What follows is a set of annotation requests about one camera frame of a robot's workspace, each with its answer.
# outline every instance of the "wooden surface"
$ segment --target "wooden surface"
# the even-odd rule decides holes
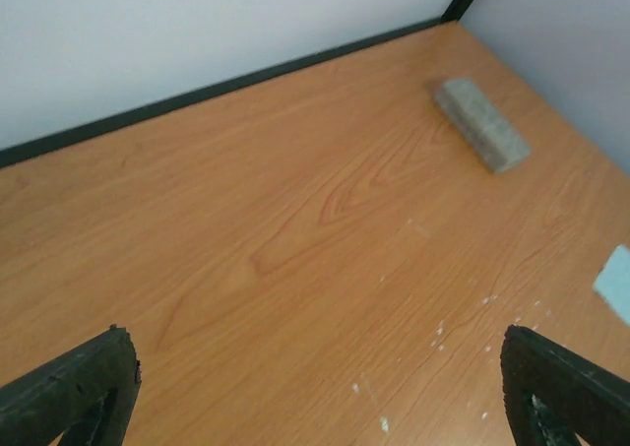
[[[521,166],[488,173],[433,104],[459,76]],[[0,382],[117,323],[129,445],[512,444],[515,320],[630,377],[592,290],[629,209],[479,42],[420,32],[1,170]]]

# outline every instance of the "white wall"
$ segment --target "white wall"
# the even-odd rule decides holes
[[[440,16],[451,0],[0,0],[0,149]]]
[[[630,173],[630,0],[475,0],[463,22]]]

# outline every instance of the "white speck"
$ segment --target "white speck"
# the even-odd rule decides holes
[[[381,429],[384,433],[389,433],[390,431],[390,422],[384,416],[381,416]]]

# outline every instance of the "sponge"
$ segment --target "sponge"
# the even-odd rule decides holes
[[[494,173],[518,165],[530,154],[521,135],[470,80],[448,80],[434,98]]]

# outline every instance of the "piece of paper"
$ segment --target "piece of paper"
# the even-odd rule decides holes
[[[617,246],[595,280],[595,290],[630,326],[630,250]]]

